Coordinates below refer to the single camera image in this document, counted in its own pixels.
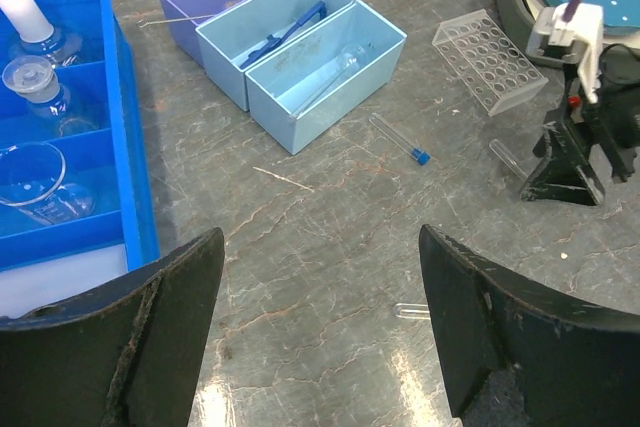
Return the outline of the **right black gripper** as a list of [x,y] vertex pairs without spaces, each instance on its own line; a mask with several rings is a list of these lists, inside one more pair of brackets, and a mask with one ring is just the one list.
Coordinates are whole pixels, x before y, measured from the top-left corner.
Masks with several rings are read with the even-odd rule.
[[522,201],[601,205],[605,189],[589,160],[594,143],[607,157],[614,181],[626,182],[635,173],[639,52],[625,44],[610,44],[600,54],[598,67],[600,87],[595,103],[587,100],[577,68],[564,67],[564,100],[579,124],[570,119],[544,122],[542,136],[533,149],[540,161],[519,190]]

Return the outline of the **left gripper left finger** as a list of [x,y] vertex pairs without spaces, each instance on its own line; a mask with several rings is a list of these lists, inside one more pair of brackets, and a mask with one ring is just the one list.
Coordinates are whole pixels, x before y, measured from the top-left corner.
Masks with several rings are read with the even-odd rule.
[[141,268],[1,320],[4,426],[185,426],[221,283],[215,227]]

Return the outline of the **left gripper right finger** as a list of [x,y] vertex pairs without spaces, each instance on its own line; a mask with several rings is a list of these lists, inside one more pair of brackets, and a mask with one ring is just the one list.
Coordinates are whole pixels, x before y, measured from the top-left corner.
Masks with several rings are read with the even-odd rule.
[[636,426],[639,318],[561,293],[425,225],[423,284],[466,426]]

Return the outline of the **blue cap tube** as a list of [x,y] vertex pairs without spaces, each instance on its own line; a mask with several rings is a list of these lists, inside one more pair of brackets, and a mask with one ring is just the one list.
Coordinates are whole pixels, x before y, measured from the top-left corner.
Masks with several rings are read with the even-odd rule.
[[515,155],[500,140],[492,139],[489,148],[519,180],[527,180],[528,175],[520,167]]
[[410,320],[429,320],[430,311],[426,304],[397,303],[393,307],[396,317]]
[[416,142],[409,140],[380,115],[372,114],[369,117],[369,122],[390,141],[409,154],[419,165],[424,166],[430,161],[431,156],[424,149]]

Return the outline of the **glass funnel dish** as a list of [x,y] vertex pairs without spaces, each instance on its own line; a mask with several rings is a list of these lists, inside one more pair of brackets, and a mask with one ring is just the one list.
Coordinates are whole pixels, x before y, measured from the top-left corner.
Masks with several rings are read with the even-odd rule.
[[96,194],[77,181],[58,147],[31,142],[1,151],[1,204],[42,225],[55,225],[93,214]]

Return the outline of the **small glass beaker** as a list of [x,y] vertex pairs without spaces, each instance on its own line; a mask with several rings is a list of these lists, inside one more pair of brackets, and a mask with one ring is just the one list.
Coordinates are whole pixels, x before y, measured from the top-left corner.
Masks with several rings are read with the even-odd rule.
[[12,60],[2,72],[2,82],[25,100],[29,111],[55,137],[100,128],[95,110],[59,81],[56,69],[44,57],[28,55]]

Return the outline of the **blue safety glasses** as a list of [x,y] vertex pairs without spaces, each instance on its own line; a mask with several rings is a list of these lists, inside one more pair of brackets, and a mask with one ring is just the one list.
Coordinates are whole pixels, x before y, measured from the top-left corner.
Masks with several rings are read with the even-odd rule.
[[305,12],[282,36],[277,37],[269,34],[264,44],[250,52],[246,60],[240,65],[241,69],[246,69],[253,63],[257,62],[270,52],[277,49],[283,43],[285,43],[294,33],[304,27],[314,17],[319,20],[324,20],[328,15],[327,7],[324,1],[317,2],[307,12]]

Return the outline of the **clear flask white cap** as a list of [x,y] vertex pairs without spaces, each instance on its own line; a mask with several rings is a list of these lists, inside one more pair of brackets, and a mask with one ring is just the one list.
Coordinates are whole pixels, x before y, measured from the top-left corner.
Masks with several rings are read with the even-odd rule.
[[35,0],[1,0],[1,11],[17,32],[9,42],[10,60],[40,56],[54,68],[82,62],[82,36],[67,27],[53,25]]

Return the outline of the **red cap wash bottle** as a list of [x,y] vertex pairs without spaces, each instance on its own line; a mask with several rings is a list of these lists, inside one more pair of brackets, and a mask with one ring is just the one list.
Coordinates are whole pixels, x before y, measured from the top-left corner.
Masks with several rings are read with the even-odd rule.
[[126,273],[123,244],[4,271],[0,280],[1,316],[18,318]]

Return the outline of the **glass stirring pipette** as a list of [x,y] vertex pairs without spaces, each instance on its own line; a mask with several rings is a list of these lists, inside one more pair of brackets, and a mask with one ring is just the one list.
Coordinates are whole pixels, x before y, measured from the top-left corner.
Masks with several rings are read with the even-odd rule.
[[308,98],[296,107],[289,115],[291,121],[299,119],[335,84],[348,80],[358,73],[368,63],[368,52],[362,45],[351,44],[345,46],[336,57],[334,72]]

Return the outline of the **clear test tube rack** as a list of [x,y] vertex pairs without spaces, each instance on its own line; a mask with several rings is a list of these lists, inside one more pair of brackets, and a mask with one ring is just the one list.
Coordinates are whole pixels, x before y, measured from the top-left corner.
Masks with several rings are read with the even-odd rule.
[[484,9],[441,22],[432,45],[491,117],[532,100],[548,82]]

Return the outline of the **dark grey tray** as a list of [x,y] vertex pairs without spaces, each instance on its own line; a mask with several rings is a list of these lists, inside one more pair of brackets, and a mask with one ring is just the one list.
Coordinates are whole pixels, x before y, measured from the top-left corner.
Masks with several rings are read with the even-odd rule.
[[535,20],[522,0],[496,0],[502,30],[510,41],[525,53]]

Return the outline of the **blue compartment bin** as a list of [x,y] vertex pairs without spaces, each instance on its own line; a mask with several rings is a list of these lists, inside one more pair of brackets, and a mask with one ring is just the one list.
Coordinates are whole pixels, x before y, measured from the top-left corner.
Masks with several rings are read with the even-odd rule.
[[1,0],[1,267],[157,259],[132,48],[112,0]]

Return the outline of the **light blue box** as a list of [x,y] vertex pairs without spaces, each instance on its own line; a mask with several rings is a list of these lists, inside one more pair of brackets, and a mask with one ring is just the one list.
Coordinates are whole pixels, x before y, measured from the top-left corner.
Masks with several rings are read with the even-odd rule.
[[[361,0],[321,22],[247,71],[252,119],[295,155],[391,80],[407,35]],[[335,84],[299,119],[290,113],[333,72],[336,57],[362,45],[368,63]]]
[[248,54],[261,47],[269,34],[282,36],[317,2],[324,1],[328,15],[314,17],[285,43],[343,10],[354,0],[246,0],[196,28],[203,66],[208,78],[242,111],[249,110],[246,72],[275,53],[270,52],[246,69],[240,65]]

